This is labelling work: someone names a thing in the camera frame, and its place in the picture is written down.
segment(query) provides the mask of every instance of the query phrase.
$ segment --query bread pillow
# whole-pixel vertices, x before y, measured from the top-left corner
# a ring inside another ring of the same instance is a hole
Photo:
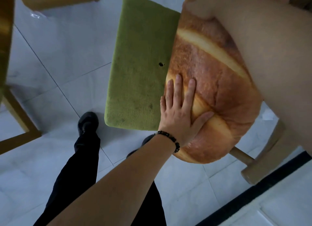
[[[191,78],[197,81],[192,121],[207,111],[215,115],[174,155],[190,163],[216,161],[252,126],[263,98],[224,27],[215,18],[202,20],[186,9],[180,16],[166,83],[175,81],[177,74],[183,77],[183,92]]]

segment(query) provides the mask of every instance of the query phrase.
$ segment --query forearm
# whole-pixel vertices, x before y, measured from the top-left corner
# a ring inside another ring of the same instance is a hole
[[[174,150],[169,138],[156,135],[49,225],[130,225],[157,173]]]
[[[302,145],[312,144],[312,16],[274,0],[225,0],[215,15],[265,101]]]

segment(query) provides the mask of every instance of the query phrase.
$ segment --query black beaded bracelet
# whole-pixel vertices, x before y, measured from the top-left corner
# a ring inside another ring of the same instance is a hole
[[[166,137],[169,137],[169,139],[174,142],[174,144],[176,145],[176,149],[175,149],[174,153],[177,153],[180,150],[180,144],[177,142],[177,139],[175,139],[174,136],[172,136],[171,134],[164,132],[164,131],[158,131],[157,133],[155,133],[155,135],[156,134],[161,134],[161,135],[164,135]]]

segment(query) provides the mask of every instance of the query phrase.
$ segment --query person's left hand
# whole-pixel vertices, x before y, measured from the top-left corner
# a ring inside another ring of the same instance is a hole
[[[187,145],[197,135],[202,126],[213,115],[213,112],[206,112],[191,123],[191,109],[194,99],[196,82],[190,79],[188,90],[185,94],[183,105],[182,99],[182,77],[177,75],[175,86],[171,79],[167,83],[166,98],[160,99],[161,118],[159,131],[171,134],[177,139],[181,147]]]

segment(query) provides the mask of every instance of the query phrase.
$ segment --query black shoe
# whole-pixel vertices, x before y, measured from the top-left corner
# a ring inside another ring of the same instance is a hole
[[[99,119],[94,112],[84,113],[78,121],[79,136],[85,132],[96,132],[99,126]]]
[[[149,135],[148,137],[146,137],[146,138],[144,139],[144,141],[142,142],[142,145],[141,145],[141,146],[143,146],[143,145],[145,145],[146,143],[148,143],[148,142],[150,141],[150,139],[152,139],[154,136],[155,136],[155,134],[152,134],[152,135]],[[136,150],[134,150],[134,151],[131,151],[131,152],[127,155],[126,158],[128,158],[129,156],[131,156],[131,155],[132,155],[133,153],[135,153],[137,150],[138,150],[138,149],[136,149]]]

